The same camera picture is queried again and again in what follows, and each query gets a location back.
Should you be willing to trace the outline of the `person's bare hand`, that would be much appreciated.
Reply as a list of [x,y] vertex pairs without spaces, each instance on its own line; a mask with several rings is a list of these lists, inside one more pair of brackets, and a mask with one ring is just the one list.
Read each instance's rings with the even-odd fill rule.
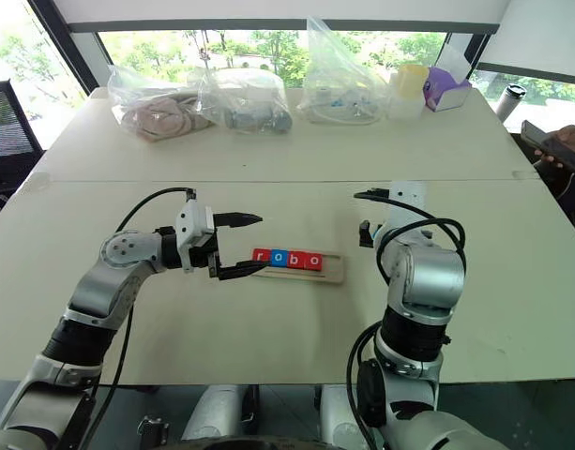
[[575,126],[565,126],[546,134],[543,148],[534,155],[556,169],[575,172]]

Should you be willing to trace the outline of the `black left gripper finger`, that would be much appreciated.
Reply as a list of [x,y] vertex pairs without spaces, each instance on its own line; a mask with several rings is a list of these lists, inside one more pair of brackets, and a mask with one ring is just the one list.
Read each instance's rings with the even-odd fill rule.
[[262,222],[263,218],[254,214],[231,212],[231,213],[217,213],[213,215],[214,225],[218,227],[239,228],[246,227],[258,222]]
[[264,261],[243,261],[237,262],[234,266],[219,267],[218,279],[229,280],[235,278],[244,278],[255,274],[268,266]]

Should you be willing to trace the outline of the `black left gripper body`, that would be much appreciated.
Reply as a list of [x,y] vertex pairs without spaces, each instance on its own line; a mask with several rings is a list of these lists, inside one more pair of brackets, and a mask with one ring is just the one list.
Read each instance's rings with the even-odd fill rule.
[[191,248],[191,266],[207,268],[211,278],[219,276],[219,245],[216,233],[210,235],[201,246]]

